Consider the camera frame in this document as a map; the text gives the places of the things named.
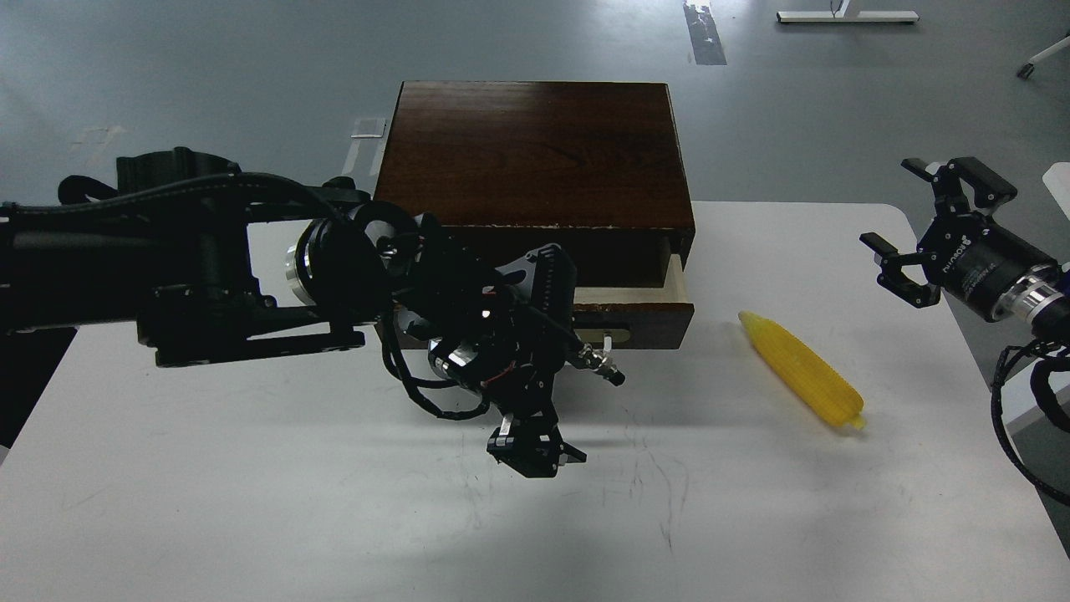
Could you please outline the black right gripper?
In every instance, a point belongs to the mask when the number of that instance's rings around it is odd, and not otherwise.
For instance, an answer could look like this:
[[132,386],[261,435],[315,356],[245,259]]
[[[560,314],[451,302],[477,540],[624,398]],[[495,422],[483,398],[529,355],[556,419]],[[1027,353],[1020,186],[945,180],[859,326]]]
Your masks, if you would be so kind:
[[[1063,271],[1055,260],[994,221],[994,212],[1017,198],[1017,187],[974,156],[932,167],[917,157],[901,166],[932,187],[933,218],[918,251],[902,254],[876,232],[859,241],[874,254],[876,282],[917,309],[941,300],[941,289],[984,319],[997,323],[1019,317],[1038,323],[1063,306],[1057,285]],[[924,284],[904,268],[921,266]]]

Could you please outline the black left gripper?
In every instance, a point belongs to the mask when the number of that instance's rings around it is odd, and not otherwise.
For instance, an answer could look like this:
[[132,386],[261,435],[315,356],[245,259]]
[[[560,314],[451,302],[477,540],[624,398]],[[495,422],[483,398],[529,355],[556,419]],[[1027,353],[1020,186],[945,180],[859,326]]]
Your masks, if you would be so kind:
[[428,362],[438,381],[427,388],[460,389],[477,397],[471,410],[427,412],[467,421],[496,408],[504,423],[492,432],[487,452],[524,477],[555,477],[559,468],[583,464],[588,454],[562,438],[553,381],[565,365],[585,367],[586,345],[567,325],[531,325],[490,331],[475,340],[440,336],[428,343]]

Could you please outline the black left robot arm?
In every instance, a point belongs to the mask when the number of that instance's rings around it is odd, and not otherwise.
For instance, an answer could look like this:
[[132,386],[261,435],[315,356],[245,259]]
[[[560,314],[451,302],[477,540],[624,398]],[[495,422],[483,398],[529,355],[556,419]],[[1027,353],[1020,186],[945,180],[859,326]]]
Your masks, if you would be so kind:
[[175,146],[120,157],[117,184],[70,175],[49,206],[3,203],[3,445],[80,327],[132,323],[160,367],[362,348],[435,418],[496,410],[487,451],[524,477],[586,454],[562,438],[565,365],[620,386],[608,348],[574,328],[577,271],[550,243],[494,267],[429,212],[350,176],[305,186]]

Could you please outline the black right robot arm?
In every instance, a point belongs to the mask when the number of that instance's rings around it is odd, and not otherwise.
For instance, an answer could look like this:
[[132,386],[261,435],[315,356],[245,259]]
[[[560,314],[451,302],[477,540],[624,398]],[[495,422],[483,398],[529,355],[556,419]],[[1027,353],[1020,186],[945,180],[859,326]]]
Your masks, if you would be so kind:
[[1002,386],[1020,359],[1036,360],[1029,377],[1033,400],[1048,420],[1067,430],[1067,412],[1051,377],[1067,372],[1069,304],[1067,274],[1050,254],[995,221],[996,209],[1017,198],[1017,187],[973,156],[931,165],[901,163],[928,182],[934,194],[934,217],[915,250],[902,254],[874,232],[860,240],[878,264],[878,285],[916,308],[958,298],[987,323],[1017,317],[1031,328],[1031,342],[1002,351],[992,377],[991,416],[1002,450],[1041,494],[1067,504],[1067,493],[1036,476],[1017,454],[1006,434]]

